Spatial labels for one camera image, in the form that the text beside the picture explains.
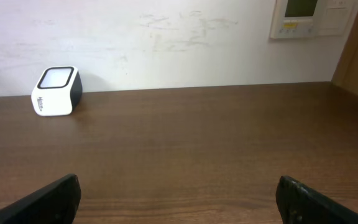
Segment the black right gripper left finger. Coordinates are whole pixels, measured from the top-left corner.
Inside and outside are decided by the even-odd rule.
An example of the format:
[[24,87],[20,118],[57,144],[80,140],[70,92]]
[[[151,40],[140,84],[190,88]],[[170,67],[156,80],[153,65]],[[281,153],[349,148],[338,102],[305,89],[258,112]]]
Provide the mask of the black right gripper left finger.
[[80,200],[78,177],[68,174],[0,209],[0,223],[72,224]]

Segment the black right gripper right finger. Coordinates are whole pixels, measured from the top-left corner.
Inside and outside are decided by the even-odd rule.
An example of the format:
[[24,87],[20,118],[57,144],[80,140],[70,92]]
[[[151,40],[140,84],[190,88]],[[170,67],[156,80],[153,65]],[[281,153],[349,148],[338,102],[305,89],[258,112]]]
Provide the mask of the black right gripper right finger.
[[358,213],[290,176],[280,178],[275,196],[284,223],[358,224]]

